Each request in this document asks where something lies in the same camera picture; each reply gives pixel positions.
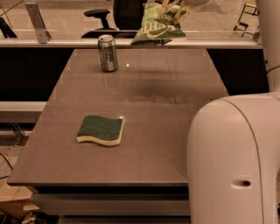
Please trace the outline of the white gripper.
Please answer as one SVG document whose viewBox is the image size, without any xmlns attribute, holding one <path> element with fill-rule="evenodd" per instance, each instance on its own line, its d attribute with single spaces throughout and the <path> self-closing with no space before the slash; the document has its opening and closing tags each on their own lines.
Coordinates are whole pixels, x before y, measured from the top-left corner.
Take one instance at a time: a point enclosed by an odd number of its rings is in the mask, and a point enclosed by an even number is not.
<svg viewBox="0 0 280 224">
<path fill-rule="evenodd" d="M 186 19 L 192 12 L 195 11 L 194 6 L 200 6 L 202 4 L 207 4 L 210 0 L 183 0 L 185 5 L 180 6 L 175 16 L 171 20 L 175 25 Z M 169 10 L 175 6 L 179 0 L 163 0 L 161 9 L 159 11 L 160 15 L 164 15 Z"/>
</svg>

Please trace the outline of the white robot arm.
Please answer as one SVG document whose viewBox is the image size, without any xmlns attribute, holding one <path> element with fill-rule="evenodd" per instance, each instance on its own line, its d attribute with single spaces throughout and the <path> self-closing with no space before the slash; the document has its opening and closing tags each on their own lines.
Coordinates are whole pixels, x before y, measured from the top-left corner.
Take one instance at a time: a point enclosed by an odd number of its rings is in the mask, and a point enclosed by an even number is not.
<svg viewBox="0 0 280 224">
<path fill-rule="evenodd" d="M 191 224 L 279 224 L 280 0 L 256 0 L 269 90 L 212 101 L 187 140 Z"/>
</svg>

